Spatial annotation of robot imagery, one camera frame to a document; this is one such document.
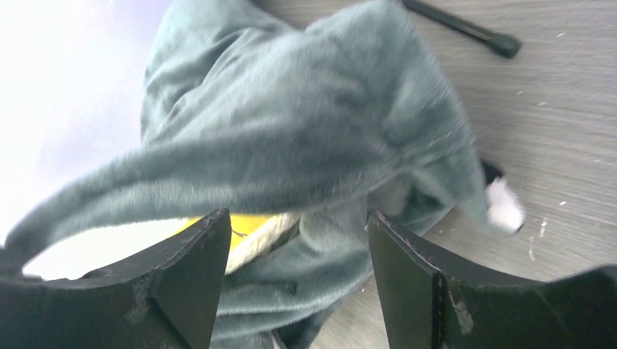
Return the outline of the grey fluffy pillowcase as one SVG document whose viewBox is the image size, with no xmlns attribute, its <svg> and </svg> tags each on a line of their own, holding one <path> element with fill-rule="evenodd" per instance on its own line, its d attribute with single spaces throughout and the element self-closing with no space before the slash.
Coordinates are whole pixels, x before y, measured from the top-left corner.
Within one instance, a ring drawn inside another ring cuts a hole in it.
<svg viewBox="0 0 617 349">
<path fill-rule="evenodd" d="M 213 348 L 308 348 L 372 274 L 371 212 L 420 235 L 454 207 L 489 222 L 471 124 L 396 1 L 303 30 L 251 1 L 174 1 L 140 125 L 137 151 L 38 205 L 5 249 L 25 262 L 90 228 L 296 214 L 292 239 L 226 277 Z"/>
</svg>

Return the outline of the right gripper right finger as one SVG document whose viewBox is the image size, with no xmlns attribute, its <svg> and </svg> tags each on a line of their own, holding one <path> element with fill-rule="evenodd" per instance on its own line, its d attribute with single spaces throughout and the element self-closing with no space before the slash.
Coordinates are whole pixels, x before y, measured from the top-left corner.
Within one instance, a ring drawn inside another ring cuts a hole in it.
<svg viewBox="0 0 617 349">
<path fill-rule="evenodd" d="M 614 348 L 616 267 L 556 281 L 476 264 L 375 213 L 370 253 L 391 348 Z"/>
</svg>

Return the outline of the white yellow black pillow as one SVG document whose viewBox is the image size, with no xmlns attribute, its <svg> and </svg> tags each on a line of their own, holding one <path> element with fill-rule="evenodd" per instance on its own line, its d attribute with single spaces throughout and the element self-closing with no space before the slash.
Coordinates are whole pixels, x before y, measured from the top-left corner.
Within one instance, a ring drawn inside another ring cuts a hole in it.
<svg viewBox="0 0 617 349">
<path fill-rule="evenodd" d="M 482 160 L 488 218 L 497 228 L 518 232 L 526 221 L 526 211 L 495 164 Z M 268 251 L 294 226 L 293 214 L 278 216 L 231 216 L 231 246 L 226 273 L 231 273 Z M 45 281 L 78 279 L 86 273 L 118 262 L 174 236 L 197 222 L 196 218 L 154 220 L 127 225 L 93 228 L 53 244 L 28 261 L 25 276 Z"/>
</svg>

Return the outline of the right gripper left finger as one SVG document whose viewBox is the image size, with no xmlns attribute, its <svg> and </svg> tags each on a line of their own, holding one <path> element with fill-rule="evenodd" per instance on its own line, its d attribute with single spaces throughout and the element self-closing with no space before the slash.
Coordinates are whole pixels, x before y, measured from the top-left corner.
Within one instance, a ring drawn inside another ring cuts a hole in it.
<svg viewBox="0 0 617 349">
<path fill-rule="evenodd" d="M 231 242 L 219 209 L 76 280 L 42 281 L 1 253 L 6 349 L 208 348 Z"/>
</svg>

